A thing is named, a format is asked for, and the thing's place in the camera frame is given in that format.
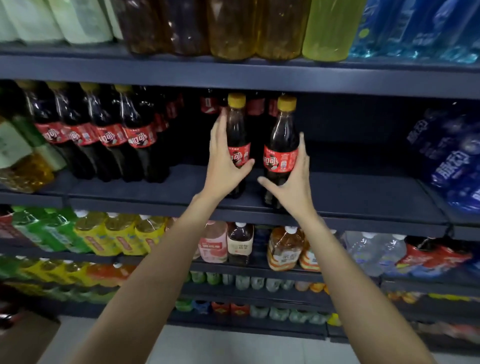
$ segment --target pink bottle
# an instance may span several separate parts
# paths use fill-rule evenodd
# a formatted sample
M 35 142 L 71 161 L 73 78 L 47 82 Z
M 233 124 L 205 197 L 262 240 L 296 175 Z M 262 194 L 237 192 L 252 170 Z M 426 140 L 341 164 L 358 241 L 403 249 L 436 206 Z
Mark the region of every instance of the pink bottle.
M 205 226 L 200 242 L 200 255 L 208 263 L 224 263 L 227 261 L 227 223 L 209 220 Z

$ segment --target forearm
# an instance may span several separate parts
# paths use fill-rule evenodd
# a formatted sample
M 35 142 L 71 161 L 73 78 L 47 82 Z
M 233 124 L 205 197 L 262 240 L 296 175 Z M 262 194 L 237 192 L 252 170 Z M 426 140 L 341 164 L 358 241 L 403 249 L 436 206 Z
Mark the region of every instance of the forearm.
M 71 364 L 144 363 L 216 207 L 199 195 L 108 303 Z
M 408 322 L 351 259 L 323 220 L 311 216 L 300 225 L 360 362 L 434 363 Z

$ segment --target floor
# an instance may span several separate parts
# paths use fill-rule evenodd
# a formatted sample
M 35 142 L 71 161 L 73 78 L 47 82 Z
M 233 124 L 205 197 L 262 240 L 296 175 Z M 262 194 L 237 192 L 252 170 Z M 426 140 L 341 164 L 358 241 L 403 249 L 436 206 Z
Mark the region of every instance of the floor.
M 62 325 L 38 364 L 66 364 L 94 319 L 63 316 Z M 439 364 L 473 364 L 478 357 L 434 355 Z M 148 364 L 356 364 L 346 344 L 322 340 L 284 338 L 166 326 L 152 350 Z

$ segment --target person's right hand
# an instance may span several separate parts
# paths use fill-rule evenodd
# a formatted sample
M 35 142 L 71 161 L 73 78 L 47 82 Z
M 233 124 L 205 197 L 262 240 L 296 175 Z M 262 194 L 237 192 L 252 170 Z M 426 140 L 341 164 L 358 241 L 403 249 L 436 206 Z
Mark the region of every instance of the person's right hand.
M 259 177 L 258 182 L 275 196 L 282 206 L 300 223 L 311 216 L 317 216 L 313 207 L 310 191 L 310 157 L 305 150 L 303 133 L 300 133 L 299 154 L 295 167 L 287 182 L 277 186 L 265 177 Z

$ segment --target yellow bottle cap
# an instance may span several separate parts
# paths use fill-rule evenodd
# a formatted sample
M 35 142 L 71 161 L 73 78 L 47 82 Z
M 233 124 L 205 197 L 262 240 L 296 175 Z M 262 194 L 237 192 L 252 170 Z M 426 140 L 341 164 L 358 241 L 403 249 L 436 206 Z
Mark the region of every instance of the yellow bottle cap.
M 85 92 L 93 92 L 100 88 L 99 84 L 94 84 L 92 82 L 80 82 L 80 86 Z
M 280 111 L 291 112 L 297 108 L 297 98 L 283 95 L 278 98 L 277 107 Z
M 115 85 L 115 89 L 118 92 L 129 92 L 132 90 L 132 86 L 130 85 Z
M 15 80 L 15 82 L 24 90 L 34 90 L 36 87 L 36 82 L 32 80 Z
M 52 90 L 62 90 L 64 88 L 67 88 L 67 83 L 66 82 L 47 81 L 47 85 Z
M 247 103 L 247 97 L 245 96 L 245 94 L 241 94 L 241 93 L 228 94 L 228 105 L 231 108 L 242 109 L 245 107 L 246 103 Z

